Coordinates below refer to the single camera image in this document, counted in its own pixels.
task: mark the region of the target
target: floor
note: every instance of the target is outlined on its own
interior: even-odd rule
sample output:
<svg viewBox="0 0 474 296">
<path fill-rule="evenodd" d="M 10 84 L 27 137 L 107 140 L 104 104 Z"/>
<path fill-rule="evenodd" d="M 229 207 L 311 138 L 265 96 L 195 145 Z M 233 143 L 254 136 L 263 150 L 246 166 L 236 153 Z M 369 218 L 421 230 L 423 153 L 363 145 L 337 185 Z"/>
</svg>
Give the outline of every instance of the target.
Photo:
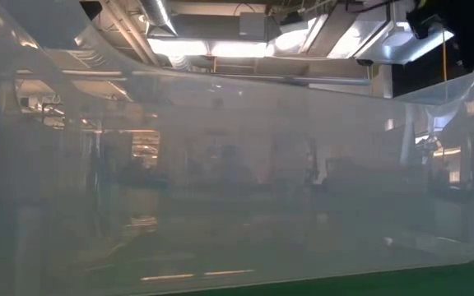
<svg viewBox="0 0 474 296">
<path fill-rule="evenodd" d="M 448 267 L 353 275 L 324 280 L 265 284 L 234 289 L 216 289 L 180 294 L 181 296 L 236 295 L 472 295 L 474 262 Z"/>
</svg>

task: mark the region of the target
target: translucent plastic wall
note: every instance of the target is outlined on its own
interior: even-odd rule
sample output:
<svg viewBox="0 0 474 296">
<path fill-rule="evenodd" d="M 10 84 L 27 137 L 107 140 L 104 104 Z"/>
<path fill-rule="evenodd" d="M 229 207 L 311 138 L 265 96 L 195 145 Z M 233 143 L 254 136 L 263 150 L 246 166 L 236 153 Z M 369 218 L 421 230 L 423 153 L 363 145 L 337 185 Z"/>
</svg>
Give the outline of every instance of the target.
<svg viewBox="0 0 474 296">
<path fill-rule="evenodd" d="M 0 2 L 0 295 L 473 260 L 474 73 L 395 99 L 195 76 L 116 53 L 77 1 Z"/>
</svg>

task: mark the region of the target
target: plastic bin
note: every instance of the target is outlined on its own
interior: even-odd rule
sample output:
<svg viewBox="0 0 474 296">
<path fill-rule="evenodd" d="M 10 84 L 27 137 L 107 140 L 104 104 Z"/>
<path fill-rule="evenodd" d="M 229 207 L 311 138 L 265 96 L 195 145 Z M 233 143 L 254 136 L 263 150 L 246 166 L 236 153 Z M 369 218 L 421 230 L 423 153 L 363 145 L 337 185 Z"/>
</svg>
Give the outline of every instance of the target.
<svg viewBox="0 0 474 296">
<path fill-rule="evenodd" d="M 77 1 L 0 3 L 0 295 L 473 260 L 474 73 L 378 99 L 172 72 Z"/>
</svg>

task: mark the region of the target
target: green floor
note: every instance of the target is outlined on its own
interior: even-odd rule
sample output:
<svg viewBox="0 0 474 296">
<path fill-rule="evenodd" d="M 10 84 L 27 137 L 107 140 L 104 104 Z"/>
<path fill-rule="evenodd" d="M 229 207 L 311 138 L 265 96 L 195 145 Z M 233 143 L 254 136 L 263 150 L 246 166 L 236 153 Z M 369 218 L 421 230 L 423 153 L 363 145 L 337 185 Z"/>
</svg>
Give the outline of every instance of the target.
<svg viewBox="0 0 474 296">
<path fill-rule="evenodd" d="M 324 280 L 306 280 L 284 284 L 218 289 L 182 294 L 183 296 L 235 295 L 472 295 L 474 296 L 474 262 L 460 266 L 422 268 L 344 276 Z"/>
</svg>

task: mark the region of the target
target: transparent plastic container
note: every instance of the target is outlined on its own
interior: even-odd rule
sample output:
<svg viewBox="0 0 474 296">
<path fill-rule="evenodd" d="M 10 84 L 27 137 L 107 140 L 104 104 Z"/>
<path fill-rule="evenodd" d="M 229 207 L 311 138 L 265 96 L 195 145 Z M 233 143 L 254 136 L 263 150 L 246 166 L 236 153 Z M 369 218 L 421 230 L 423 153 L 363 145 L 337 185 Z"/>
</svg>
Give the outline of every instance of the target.
<svg viewBox="0 0 474 296">
<path fill-rule="evenodd" d="M 173 72 L 77 1 L 0 2 L 0 295 L 473 260 L 474 73 L 378 99 Z"/>
</svg>

